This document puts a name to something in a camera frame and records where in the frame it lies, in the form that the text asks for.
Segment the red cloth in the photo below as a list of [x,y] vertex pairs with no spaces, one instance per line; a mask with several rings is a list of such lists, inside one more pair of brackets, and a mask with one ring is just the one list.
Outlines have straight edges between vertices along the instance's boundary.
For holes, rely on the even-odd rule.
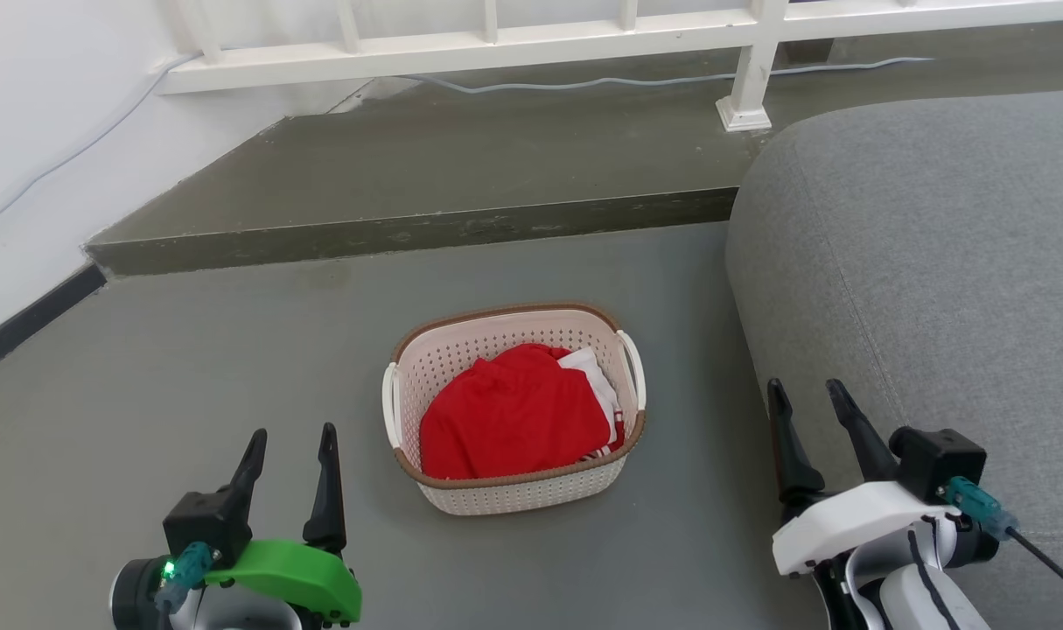
[[529,474],[605,446],[610,431],[590,381],[558,364],[569,354],[525,343],[452,379],[419,428],[423,472],[436,479]]

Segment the gray cable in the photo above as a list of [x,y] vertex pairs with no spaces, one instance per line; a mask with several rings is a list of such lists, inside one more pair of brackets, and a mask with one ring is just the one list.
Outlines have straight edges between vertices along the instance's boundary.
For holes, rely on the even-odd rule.
[[158,82],[161,82],[162,79],[166,76],[167,72],[171,71],[171,69],[174,69],[175,67],[179,67],[180,65],[186,62],[196,59],[199,56],[200,56],[199,52],[196,55],[184,55],[183,57],[171,61],[170,63],[164,65],[164,67],[159,68],[158,72],[154,75],[154,79],[151,80],[150,84],[147,85],[141,95],[137,97],[134,101],[132,101],[131,106],[129,106],[126,108],[126,112],[123,112],[123,115],[119,116],[119,118],[117,118],[115,122],[107,124],[106,126],[101,129],[94,136],[94,138],[91,138],[87,142],[84,142],[83,147],[80,147],[75,151],[72,151],[71,154],[68,154],[68,156],[66,156],[66,158],[60,159],[56,163],[52,164],[52,166],[48,167],[47,169],[45,169],[45,171],[40,172],[40,175],[34,176],[34,178],[28,181],[27,183],[14,187],[15,192],[13,192],[11,195],[4,197],[2,203],[0,203],[0,216],[4,211],[10,210],[10,207],[14,205],[15,202],[17,202],[19,199],[22,199],[22,195],[27,194],[27,192],[30,191],[30,188],[34,187],[34,184],[40,182],[41,180],[45,178],[45,176],[50,175],[51,172],[70,163],[72,159],[75,159],[77,156],[82,154],[84,151],[87,151],[87,149],[94,147],[96,142],[102,140],[103,137],[107,135],[107,133],[114,132],[115,127],[119,126],[119,124],[122,123],[122,121],[126,120],[126,117],[132,115],[132,113],[135,113],[136,108],[138,108],[138,106],[142,104],[142,101],[145,101],[146,98],[149,97],[152,91],[154,91],[155,87],[158,87]]
[[[788,74],[807,74],[807,72],[844,72],[844,71],[855,71],[855,69],[876,69],[880,67],[888,67],[888,65],[893,64],[904,64],[910,62],[930,62],[933,61],[931,57],[894,57],[892,59],[884,59],[882,62],[876,62],[873,64],[843,64],[834,65],[834,67],[795,67],[795,68],[783,68],[774,69],[772,71],[772,76],[782,76]],[[435,76],[427,76],[424,74],[404,74],[403,79],[412,79],[415,81],[422,81],[423,83],[432,83],[434,85],[440,85],[440,87],[448,87],[450,89],[456,89],[456,91],[461,91],[463,95],[486,95],[488,91],[501,91],[501,89],[542,89],[543,91],[563,91],[563,89],[578,89],[580,87],[593,87],[594,85],[602,85],[604,83],[619,83],[621,85],[638,85],[638,87],[660,87],[660,85],[679,85],[682,83],[702,83],[704,81],[728,81],[735,79],[733,72],[727,72],[727,74],[708,74],[706,76],[679,76],[679,79],[663,79],[659,81],[640,81],[635,79],[615,79],[615,76],[604,76],[603,79],[595,79],[592,81],[585,81],[584,83],[564,83],[560,85],[543,85],[538,83],[503,83],[500,85],[486,85],[485,87],[465,87],[463,85],[457,85],[456,83],[450,83],[443,81],[442,79],[435,79]]]
[[[30,188],[33,188],[34,185],[44,180],[45,176],[50,175],[51,172],[70,163],[72,159],[75,159],[77,156],[83,154],[84,151],[87,151],[87,149],[94,147],[96,142],[102,140],[103,137],[107,135],[107,133],[114,132],[115,129],[119,126],[120,123],[122,123],[122,121],[126,120],[126,117],[132,115],[132,113],[135,113],[136,108],[138,108],[138,106],[142,104],[142,101],[145,101],[146,98],[149,97],[154,91],[154,88],[158,87],[158,83],[162,82],[164,76],[166,76],[167,72],[171,71],[171,69],[174,69],[175,67],[179,67],[180,65],[186,62],[196,59],[199,56],[200,56],[199,52],[196,53],[195,55],[186,55],[181,58],[171,61],[170,63],[164,65],[164,67],[159,68],[158,72],[154,75],[154,79],[152,79],[150,84],[147,85],[145,91],[142,91],[141,95],[135,99],[135,101],[132,101],[131,106],[129,106],[126,108],[126,112],[124,112],[122,116],[119,116],[119,118],[117,118],[115,122],[104,126],[102,131],[97,133],[94,138],[84,142],[83,147],[80,147],[75,151],[72,151],[71,154],[68,154],[68,156],[66,156],[66,158],[57,160],[55,164],[52,164],[51,167],[45,169],[45,171],[40,172],[39,175],[33,176],[27,183],[15,187],[14,188],[15,192],[13,192],[11,195],[4,197],[2,203],[0,203],[0,216],[4,211],[10,210],[12,205],[14,205],[19,199],[22,199],[22,195],[27,194],[27,192],[30,191]],[[907,62],[930,62],[930,61],[931,58],[928,57],[894,57],[892,59],[884,59],[882,62],[873,64],[846,64],[846,65],[837,65],[836,67],[798,67],[798,68],[774,69],[774,71],[772,71],[772,75],[777,76],[777,75],[788,75],[788,74],[806,74],[806,72],[854,71],[854,69],[875,69],[880,67],[887,67],[888,65],[907,63]],[[561,91],[561,89],[577,89],[579,87],[592,87],[592,85],[600,85],[602,83],[639,85],[639,87],[659,87],[660,85],[676,85],[681,83],[702,83],[704,81],[729,80],[729,79],[735,79],[735,74],[682,76],[681,79],[665,79],[662,81],[638,81],[632,79],[615,79],[615,76],[604,76],[604,79],[597,79],[595,81],[586,81],[584,83],[570,83],[564,85],[537,85],[534,83],[503,83],[500,85],[486,85],[485,87],[463,87],[462,85],[457,85],[456,83],[450,83],[448,81],[435,79],[435,76],[426,76],[422,74],[407,74],[404,75],[403,79],[414,79],[415,81],[423,81],[424,83],[440,85],[440,87],[448,87],[451,89],[456,89],[456,91],[463,91],[465,95],[484,95],[484,92],[487,91],[501,91],[501,89],[546,89],[547,91]]]

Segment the white plastic basket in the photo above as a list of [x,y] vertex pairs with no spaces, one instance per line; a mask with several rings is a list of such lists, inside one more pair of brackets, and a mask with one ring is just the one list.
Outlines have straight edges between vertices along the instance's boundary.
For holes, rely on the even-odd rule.
[[[520,343],[594,348],[623,411],[624,445],[605,458],[535,474],[490,479],[424,475],[418,430],[438,392],[477,358],[495,358]],[[440,320],[407,335],[383,374],[383,421],[399,465],[432,504],[458,515],[534,510],[605,490],[640,439],[646,397],[644,369],[631,338],[605,312],[578,304],[514,306]]]

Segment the railing post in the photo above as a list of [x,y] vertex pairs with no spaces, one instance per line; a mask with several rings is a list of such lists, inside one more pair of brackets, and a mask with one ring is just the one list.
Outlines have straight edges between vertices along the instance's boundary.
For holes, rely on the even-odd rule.
[[336,16],[343,34],[343,51],[356,55],[359,53],[359,31],[356,29],[356,15],[352,13],[352,0],[336,0]]
[[484,40],[488,44],[500,41],[500,17],[496,17],[496,0],[484,0]]
[[636,11],[640,7],[640,0],[621,0],[621,31],[636,31]]
[[769,86],[772,63],[783,28],[788,0],[753,0],[750,12],[759,24],[758,40],[740,49],[738,76],[729,96],[716,102],[722,124],[727,132],[769,129],[772,121],[764,112],[764,89]]
[[192,44],[200,49],[200,53],[203,53],[204,59],[209,64],[220,63],[220,56],[222,56],[220,44],[216,41],[216,35],[213,35],[208,18],[204,15],[202,2],[200,0],[178,0],[178,7],[190,36],[192,36]]

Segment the brown basket rim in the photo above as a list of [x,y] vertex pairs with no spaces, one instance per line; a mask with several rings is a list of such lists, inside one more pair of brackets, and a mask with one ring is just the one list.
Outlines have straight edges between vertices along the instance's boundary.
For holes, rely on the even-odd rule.
[[[426,334],[428,330],[434,330],[434,328],[470,322],[470,320],[483,320],[491,318],[491,316],[507,316],[511,312],[537,312],[543,310],[584,310],[586,312],[590,312],[592,316],[597,316],[601,320],[604,320],[604,322],[607,323],[612,330],[617,331],[621,329],[620,324],[618,324],[611,316],[607,314],[604,310],[600,310],[600,308],[588,304],[576,302],[514,304],[500,308],[472,310],[463,312],[463,314],[455,314],[452,318],[435,320],[435,322],[431,322],[429,324],[423,324],[422,326],[415,328],[415,330],[408,331],[408,334],[404,336],[403,340],[400,340],[399,345],[394,348],[394,354],[391,356],[391,360],[398,364],[399,359],[403,358],[403,351],[407,348],[407,345],[410,344],[412,340],[416,340],[420,335]],[[631,427],[631,435],[624,440],[622,446],[612,452],[612,454],[605,456],[605,458],[590,459],[590,461],[578,462],[560,469],[534,472],[534,474],[492,476],[491,478],[486,479],[436,479],[433,478],[433,476],[427,476],[423,474],[422,471],[416,469],[415,465],[410,463],[410,459],[407,459],[407,455],[403,453],[403,448],[394,449],[394,458],[395,461],[399,461],[399,466],[402,467],[403,472],[406,472],[406,474],[410,476],[411,479],[415,479],[417,483],[422,483],[423,486],[435,490],[473,490],[477,488],[497,488],[501,486],[517,486],[517,483],[544,481],[544,479],[559,478],[559,476],[567,476],[568,474],[579,474],[580,472],[591,471],[600,466],[607,466],[608,464],[618,461],[618,459],[624,458],[624,456],[626,456],[628,452],[636,446],[636,443],[640,442],[640,435],[644,433],[644,422],[646,421],[646,410],[638,409],[636,411],[636,422]]]

